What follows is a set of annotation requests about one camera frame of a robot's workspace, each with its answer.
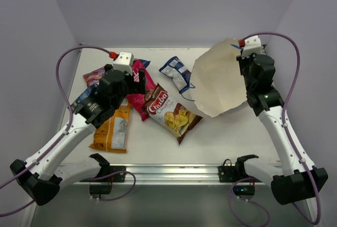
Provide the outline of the blue white snack packet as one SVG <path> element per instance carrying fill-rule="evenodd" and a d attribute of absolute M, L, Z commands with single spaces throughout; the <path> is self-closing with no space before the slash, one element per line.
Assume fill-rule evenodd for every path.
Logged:
<path fill-rule="evenodd" d="M 180 94 L 187 91 L 190 85 L 191 71 L 177 57 L 171 57 L 160 69 L 159 72 L 170 77 Z"/>

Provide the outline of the dark blue snack packet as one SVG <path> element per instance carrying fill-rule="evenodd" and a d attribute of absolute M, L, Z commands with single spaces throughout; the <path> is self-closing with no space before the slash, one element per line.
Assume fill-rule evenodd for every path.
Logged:
<path fill-rule="evenodd" d="M 89 97 L 89 95 L 90 95 L 90 93 L 93 89 L 94 88 L 88 87 L 85 91 L 83 91 L 71 104 L 72 110 L 75 110 L 76 107 L 81 103 L 82 100 Z"/>

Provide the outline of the brown chocolate snack packet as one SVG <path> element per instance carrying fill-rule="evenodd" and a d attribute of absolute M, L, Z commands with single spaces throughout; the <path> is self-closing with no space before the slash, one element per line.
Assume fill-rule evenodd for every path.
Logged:
<path fill-rule="evenodd" d="M 203 119 L 179 103 L 159 84 L 142 105 L 142 111 L 170 131 L 178 144 Z"/>

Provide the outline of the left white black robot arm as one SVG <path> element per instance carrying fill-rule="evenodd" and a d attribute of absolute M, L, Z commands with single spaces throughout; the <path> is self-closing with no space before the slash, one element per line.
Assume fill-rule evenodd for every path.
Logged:
<path fill-rule="evenodd" d="M 99 154 L 85 161 L 61 166 L 64 159 L 105 121 L 112 117 L 129 94 L 145 93 L 145 70 L 138 80 L 132 73 L 105 65 L 105 75 L 75 109 L 70 110 L 66 125 L 38 152 L 23 160 L 15 160 L 10 170 L 33 202 L 42 206 L 50 202 L 60 189 L 79 181 L 104 181 L 113 175 L 109 162 Z"/>

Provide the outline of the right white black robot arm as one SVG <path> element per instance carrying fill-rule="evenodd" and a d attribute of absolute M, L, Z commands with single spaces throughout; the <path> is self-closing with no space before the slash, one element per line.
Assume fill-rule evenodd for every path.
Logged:
<path fill-rule="evenodd" d="M 281 205 L 313 198 L 314 192 L 323 188 L 328 174 L 305 153 L 284 113 L 283 99 L 272 86 L 274 60 L 262 54 L 237 56 L 236 60 L 244 77 L 247 102 L 266 128 L 281 161 L 281 168 L 277 169 L 255 154 L 238 157 L 236 178 L 246 181 L 254 177 L 263 182 Z"/>

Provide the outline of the blue checkered paper bag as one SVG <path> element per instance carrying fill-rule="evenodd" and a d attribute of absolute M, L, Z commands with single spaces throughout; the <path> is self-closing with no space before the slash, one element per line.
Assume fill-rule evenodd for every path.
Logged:
<path fill-rule="evenodd" d="M 190 79 L 193 88 L 188 95 L 198 115 L 217 117 L 246 102 L 238 55 L 238 40 L 225 38 L 194 61 Z"/>

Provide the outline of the purple Fox's candy bag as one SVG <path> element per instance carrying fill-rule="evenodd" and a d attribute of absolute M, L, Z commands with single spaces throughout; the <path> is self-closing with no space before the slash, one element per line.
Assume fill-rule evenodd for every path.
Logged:
<path fill-rule="evenodd" d="M 101 67 L 92 72 L 83 75 L 85 83 L 88 88 L 97 87 L 100 82 L 100 78 L 105 75 L 105 68 Z"/>

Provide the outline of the orange snack packet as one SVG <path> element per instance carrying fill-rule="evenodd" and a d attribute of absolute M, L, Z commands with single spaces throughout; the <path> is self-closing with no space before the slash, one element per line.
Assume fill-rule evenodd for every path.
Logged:
<path fill-rule="evenodd" d="M 111 153 L 126 153 L 125 140 L 130 110 L 130 103 L 124 99 L 114 115 L 95 131 L 89 148 Z"/>

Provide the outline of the blue Doritos chip bag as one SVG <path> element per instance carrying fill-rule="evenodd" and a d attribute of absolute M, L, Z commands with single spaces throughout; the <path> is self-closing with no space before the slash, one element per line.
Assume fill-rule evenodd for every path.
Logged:
<path fill-rule="evenodd" d="M 133 64 L 135 64 L 136 62 L 142 63 L 145 68 L 147 68 L 151 63 L 151 61 L 148 61 L 148 60 L 135 59 Z"/>

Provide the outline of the pink snack packet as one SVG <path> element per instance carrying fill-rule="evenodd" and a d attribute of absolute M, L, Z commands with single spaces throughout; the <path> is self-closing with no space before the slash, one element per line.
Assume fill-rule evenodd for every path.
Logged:
<path fill-rule="evenodd" d="M 140 62 L 136 62 L 135 64 L 132 65 L 134 81 L 139 82 L 138 70 L 140 68 L 145 70 L 146 93 L 145 94 L 131 94 L 131 95 L 128 95 L 126 98 L 128 102 L 132 105 L 132 107 L 139 113 L 142 121 L 144 122 L 147 118 L 149 118 L 149 115 L 143 112 L 142 106 L 151 97 L 152 93 L 154 92 L 156 88 L 156 84 L 152 80 L 147 69 Z"/>

